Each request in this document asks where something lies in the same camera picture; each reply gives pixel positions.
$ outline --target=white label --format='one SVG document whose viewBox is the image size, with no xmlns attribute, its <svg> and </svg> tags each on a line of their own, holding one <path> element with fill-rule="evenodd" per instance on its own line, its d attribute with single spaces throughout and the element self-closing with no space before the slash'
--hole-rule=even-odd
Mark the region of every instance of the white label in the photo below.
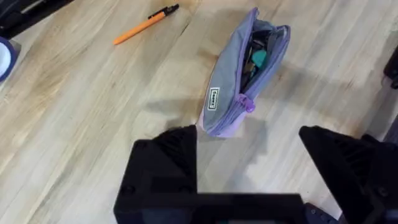
<svg viewBox="0 0 398 224">
<path fill-rule="evenodd" d="M 207 110 L 217 110 L 217 103 L 218 103 L 218 92 L 220 88 L 210 88 L 210 95 L 209 95 L 209 105 Z"/>
</svg>

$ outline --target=pencil case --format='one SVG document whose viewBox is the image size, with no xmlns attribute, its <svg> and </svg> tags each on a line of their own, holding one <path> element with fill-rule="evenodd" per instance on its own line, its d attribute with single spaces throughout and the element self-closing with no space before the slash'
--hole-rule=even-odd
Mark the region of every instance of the pencil case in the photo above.
<svg viewBox="0 0 398 224">
<path fill-rule="evenodd" d="M 258 14 L 257 8 L 252 9 L 231 34 L 211 74 L 198 120 L 198 125 L 210 136 L 228 138 L 234 134 L 247 113 L 254 111 L 254 100 L 277 71 L 287 50 L 290 27 L 275 27 L 256 19 Z M 243 71 L 258 53 L 248 54 L 258 47 L 257 42 L 263 47 L 262 64 L 255 72 L 249 70 L 248 78 Z"/>
</svg>

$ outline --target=zipper pull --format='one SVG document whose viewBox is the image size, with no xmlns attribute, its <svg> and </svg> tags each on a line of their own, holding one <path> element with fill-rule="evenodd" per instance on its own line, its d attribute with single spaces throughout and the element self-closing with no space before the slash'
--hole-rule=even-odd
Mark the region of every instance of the zipper pull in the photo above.
<svg viewBox="0 0 398 224">
<path fill-rule="evenodd" d="M 250 100 L 245 94 L 240 93 L 238 95 L 238 101 L 246 108 L 246 112 L 252 113 L 256 106 L 252 100 Z"/>
</svg>

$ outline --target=item inside pencil case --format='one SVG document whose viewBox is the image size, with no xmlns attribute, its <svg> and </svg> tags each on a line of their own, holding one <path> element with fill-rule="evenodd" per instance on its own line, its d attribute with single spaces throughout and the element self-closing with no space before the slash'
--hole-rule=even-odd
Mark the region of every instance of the item inside pencil case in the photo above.
<svg viewBox="0 0 398 224">
<path fill-rule="evenodd" d="M 266 66 L 270 34 L 270 30 L 260 30 L 253 32 L 250 36 L 243 60 L 241 92 L 248 87 L 249 82 L 257 75 L 260 68 Z"/>
</svg>

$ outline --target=wood grain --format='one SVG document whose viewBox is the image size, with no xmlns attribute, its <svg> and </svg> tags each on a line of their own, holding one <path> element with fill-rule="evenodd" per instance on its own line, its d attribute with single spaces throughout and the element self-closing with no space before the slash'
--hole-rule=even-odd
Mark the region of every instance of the wood grain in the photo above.
<svg viewBox="0 0 398 224">
<path fill-rule="evenodd" d="M 112 44 L 175 2 L 75 0 L 15 38 L 22 52 L 0 84 L 0 224 L 116 223 L 133 142 L 197 121 L 218 54 L 253 7 L 292 40 L 236 137 L 199 133 L 199 190 L 298 192 L 338 217 L 298 130 L 382 138 L 398 111 L 382 79 L 398 2 L 184 0 Z"/>
</svg>

